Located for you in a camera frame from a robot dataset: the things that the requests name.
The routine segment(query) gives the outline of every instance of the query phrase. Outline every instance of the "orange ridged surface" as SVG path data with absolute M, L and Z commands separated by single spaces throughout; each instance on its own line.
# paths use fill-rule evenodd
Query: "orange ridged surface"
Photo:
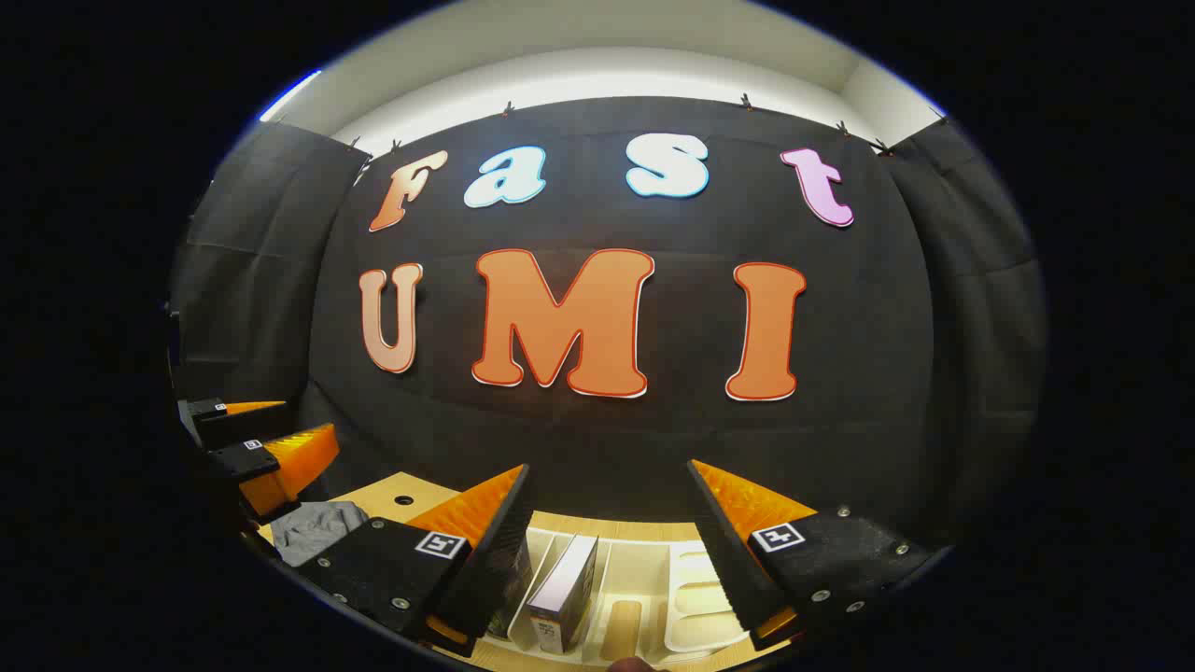
M 228 415 L 237 415 L 238 413 L 247 413 L 259 408 L 276 407 L 286 402 L 240 402 L 237 404 L 225 404 L 225 413 Z
M 768 490 L 762 485 L 723 471 L 716 466 L 693 460 L 693 466 L 709 485 L 727 520 L 746 544 L 756 530 L 789 523 L 817 513 L 805 505 Z
M 430 508 L 406 524 L 428 532 L 445 532 L 468 539 L 474 549 L 485 536 L 502 500 L 510 493 L 522 465 L 478 483 L 455 497 Z
M 240 484 L 245 499 L 262 515 L 295 501 L 341 452 L 332 424 L 268 441 L 265 450 L 278 460 L 278 470 Z

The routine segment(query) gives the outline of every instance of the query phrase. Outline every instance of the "letter s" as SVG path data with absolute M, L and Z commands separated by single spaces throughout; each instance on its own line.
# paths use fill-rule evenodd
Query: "letter s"
M 641 135 L 626 143 L 626 158 L 641 166 L 626 171 L 626 183 L 639 196 L 692 196 L 710 182 L 701 163 L 707 155 L 705 143 L 692 135 Z

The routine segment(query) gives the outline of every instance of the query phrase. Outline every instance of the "black backdrop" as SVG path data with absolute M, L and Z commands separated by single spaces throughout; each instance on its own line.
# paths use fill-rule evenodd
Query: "black backdrop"
M 644 198 L 626 185 L 626 143 L 642 133 L 686 133 L 709 147 L 710 182 L 684 200 Z M 544 190 L 526 203 L 472 209 L 461 196 L 489 157 L 537 145 Z M 811 147 L 844 176 L 835 193 L 856 222 L 839 230 L 805 206 L 788 149 Z M 398 166 L 434 152 L 429 177 L 398 225 L 374 233 Z M 562 297 L 596 249 L 655 258 L 639 305 L 645 395 L 607 399 L 571 391 L 477 383 L 491 250 L 535 253 Z M 733 279 L 743 262 L 790 265 L 807 279 L 797 299 L 791 369 L 796 393 L 742 403 L 723 385 L 742 350 L 746 301 Z M 404 374 L 364 352 L 366 270 L 417 262 L 418 349 Z M 394 341 L 393 287 L 384 334 Z M 329 494 L 405 470 L 467 488 L 528 462 L 540 507 L 593 518 L 685 520 L 682 463 L 709 460 L 814 506 L 851 501 L 903 529 L 937 474 L 923 445 L 932 349 L 930 292 L 913 222 L 870 147 L 832 128 L 767 111 L 674 98 L 580 100 L 462 124 L 378 158 L 332 226 L 312 320 L 305 423 L 343 427 Z M 522 353 L 515 358 L 523 368 Z M 576 366 L 577 349 L 562 371 Z

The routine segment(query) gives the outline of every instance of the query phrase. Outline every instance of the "orange letter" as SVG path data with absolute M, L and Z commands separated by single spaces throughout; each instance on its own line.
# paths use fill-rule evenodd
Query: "orange letter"
M 387 346 L 381 337 L 381 288 L 386 286 L 386 274 L 367 270 L 361 274 L 361 330 L 364 332 L 366 352 L 382 371 L 403 373 L 415 361 L 415 283 L 423 279 L 423 267 L 403 264 L 391 276 L 397 287 L 398 343 Z
M 532 375 L 547 387 L 580 337 L 581 356 L 569 372 L 569 387 L 600 397 L 643 395 L 648 379 L 636 362 L 639 289 L 655 270 L 655 261 L 643 252 L 599 250 L 557 304 L 527 250 L 482 255 L 477 271 L 486 283 L 485 342 L 473 378 L 503 387 L 521 383 L 522 367 L 514 362 L 517 337 Z
M 390 191 L 386 193 L 386 200 L 381 202 L 378 216 L 369 222 L 369 232 L 373 233 L 402 221 L 403 215 L 406 214 L 406 210 L 403 209 L 403 198 L 406 197 L 407 202 L 413 201 L 423 191 L 423 185 L 428 183 L 428 176 L 431 175 L 431 171 L 443 166 L 447 160 L 448 152 L 441 149 L 396 170 L 390 176 Z
M 739 402 L 774 402 L 797 389 L 789 372 L 792 311 L 805 279 L 780 264 L 747 263 L 735 269 L 747 293 L 747 334 L 739 371 L 727 379 L 727 396 Z

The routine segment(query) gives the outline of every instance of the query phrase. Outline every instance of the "letter m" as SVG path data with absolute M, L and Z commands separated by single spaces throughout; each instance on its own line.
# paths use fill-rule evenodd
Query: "letter m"
M 648 390 L 637 365 L 639 291 L 655 261 L 635 250 L 599 250 L 557 303 L 535 257 L 527 250 L 497 250 L 477 259 L 486 283 L 485 342 L 473 378 L 513 387 L 523 371 L 514 361 L 522 347 L 532 375 L 549 387 L 572 343 L 581 340 L 577 367 L 568 384 L 575 392 L 633 398 Z

